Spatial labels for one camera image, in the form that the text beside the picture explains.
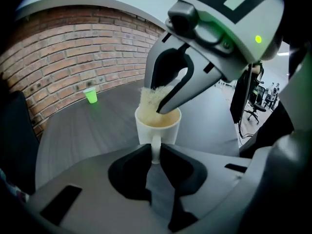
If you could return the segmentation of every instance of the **ceiling light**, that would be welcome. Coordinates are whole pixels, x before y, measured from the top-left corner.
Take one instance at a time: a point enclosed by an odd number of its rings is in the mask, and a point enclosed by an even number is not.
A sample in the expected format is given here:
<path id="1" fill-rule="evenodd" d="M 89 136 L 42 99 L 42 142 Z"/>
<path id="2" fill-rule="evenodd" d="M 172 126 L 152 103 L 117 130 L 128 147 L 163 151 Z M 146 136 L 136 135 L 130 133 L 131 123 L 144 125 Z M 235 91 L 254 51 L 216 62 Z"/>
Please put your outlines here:
<path id="1" fill-rule="evenodd" d="M 289 56 L 289 52 L 277 53 L 279 56 Z"/>

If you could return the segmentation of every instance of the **gray floor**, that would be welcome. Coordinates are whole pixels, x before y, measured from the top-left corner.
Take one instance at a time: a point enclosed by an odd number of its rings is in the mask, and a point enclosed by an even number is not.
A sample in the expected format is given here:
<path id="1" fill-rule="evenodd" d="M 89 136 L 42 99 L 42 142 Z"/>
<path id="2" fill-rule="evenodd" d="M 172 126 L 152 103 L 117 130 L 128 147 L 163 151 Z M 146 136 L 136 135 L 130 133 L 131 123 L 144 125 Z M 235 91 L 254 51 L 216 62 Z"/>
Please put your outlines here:
<path id="1" fill-rule="evenodd" d="M 229 86 L 217 86 L 217 88 L 222 91 L 222 93 L 224 94 L 224 96 L 226 98 L 227 104 L 230 107 L 231 102 L 232 102 L 232 98 L 234 95 L 234 88 L 229 87 Z M 254 117 L 251 117 L 250 120 L 248 121 L 247 118 L 250 114 L 248 114 L 246 112 L 244 113 L 242 124 L 241 124 L 241 131 L 242 131 L 243 135 L 254 134 L 263 125 L 263 123 L 267 120 L 267 118 L 272 113 L 272 111 L 268 107 L 266 109 L 267 109 L 266 112 L 257 111 L 258 119 L 259 119 L 259 125 L 257 125 L 257 121 L 255 120 Z M 252 111 L 252 108 L 248 103 L 246 105 L 245 110 L 251 110 Z M 245 138 L 245 139 L 240 138 L 239 131 L 238 131 L 238 124 L 235 124 L 235 129 L 236 129 L 236 134 L 237 134 L 237 139 L 238 139 L 238 145 L 240 147 L 242 144 L 244 144 L 246 141 L 248 141 L 249 138 Z"/>

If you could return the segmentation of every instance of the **desk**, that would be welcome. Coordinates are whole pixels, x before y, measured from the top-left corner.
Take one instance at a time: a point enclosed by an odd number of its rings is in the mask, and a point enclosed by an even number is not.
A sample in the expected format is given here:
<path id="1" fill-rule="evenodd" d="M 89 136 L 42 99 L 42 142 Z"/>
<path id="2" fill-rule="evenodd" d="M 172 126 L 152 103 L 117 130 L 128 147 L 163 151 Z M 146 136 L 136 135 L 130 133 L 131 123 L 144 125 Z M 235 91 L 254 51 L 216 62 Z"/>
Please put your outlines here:
<path id="1" fill-rule="evenodd" d="M 139 144 L 134 113 L 143 81 L 81 100 L 50 117 L 36 163 L 38 189 L 86 158 Z M 239 156 L 236 131 L 222 92 L 211 87 L 180 107 L 176 145 L 202 152 Z"/>

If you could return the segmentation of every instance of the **white cup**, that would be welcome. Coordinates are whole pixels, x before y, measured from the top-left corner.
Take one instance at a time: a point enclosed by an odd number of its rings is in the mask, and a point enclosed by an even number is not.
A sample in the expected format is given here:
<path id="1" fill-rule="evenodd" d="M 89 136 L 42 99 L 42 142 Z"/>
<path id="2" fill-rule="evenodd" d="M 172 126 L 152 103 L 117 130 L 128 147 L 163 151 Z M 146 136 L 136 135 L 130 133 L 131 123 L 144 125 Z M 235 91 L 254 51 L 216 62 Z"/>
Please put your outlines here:
<path id="1" fill-rule="evenodd" d="M 135 117 L 136 117 L 136 128 L 138 134 L 138 140 L 140 144 L 151 144 L 152 146 L 152 163 L 159 164 L 160 163 L 160 145 L 162 143 L 165 144 L 175 144 L 176 136 L 179 130 L 179 125 L 181 121 L 181 111 L 178 109 L 180 113 L 179 119 L 170 126 L 166 127 L 151 127 L 142 123 L 138 117 L 136 109 Z"/>

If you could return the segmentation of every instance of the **plastic cup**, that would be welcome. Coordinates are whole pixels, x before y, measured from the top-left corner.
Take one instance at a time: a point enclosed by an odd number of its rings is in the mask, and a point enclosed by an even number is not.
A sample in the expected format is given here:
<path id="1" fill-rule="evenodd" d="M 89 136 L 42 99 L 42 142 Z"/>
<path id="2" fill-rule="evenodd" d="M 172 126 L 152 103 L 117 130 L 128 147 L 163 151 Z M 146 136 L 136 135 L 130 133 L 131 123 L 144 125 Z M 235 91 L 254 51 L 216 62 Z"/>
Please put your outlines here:
<path id="1" fill-rule="evenodd" d="M 83 93 L 86 95 L 88 101 L 91 104 L 98 101 L 96 88 L 95 87 L 87 88 L 87 89 L 83 90 Z"/>

